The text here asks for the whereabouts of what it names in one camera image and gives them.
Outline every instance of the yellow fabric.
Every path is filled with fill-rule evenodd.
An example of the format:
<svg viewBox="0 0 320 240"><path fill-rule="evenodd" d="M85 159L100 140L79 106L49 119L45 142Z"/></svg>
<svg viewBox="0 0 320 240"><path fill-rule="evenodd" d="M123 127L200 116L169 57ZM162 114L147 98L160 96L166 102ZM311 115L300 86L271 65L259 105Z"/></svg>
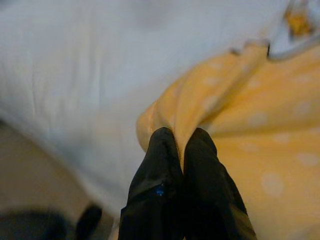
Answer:
<svg viewBox="0 0 320 240"><path fill-rule="evenodd" d="M196 127L207 130L259 240L320 240L320 46L283 61L249 45L194 67L137 122L147 149L174 132L181 166Z"/></svg>

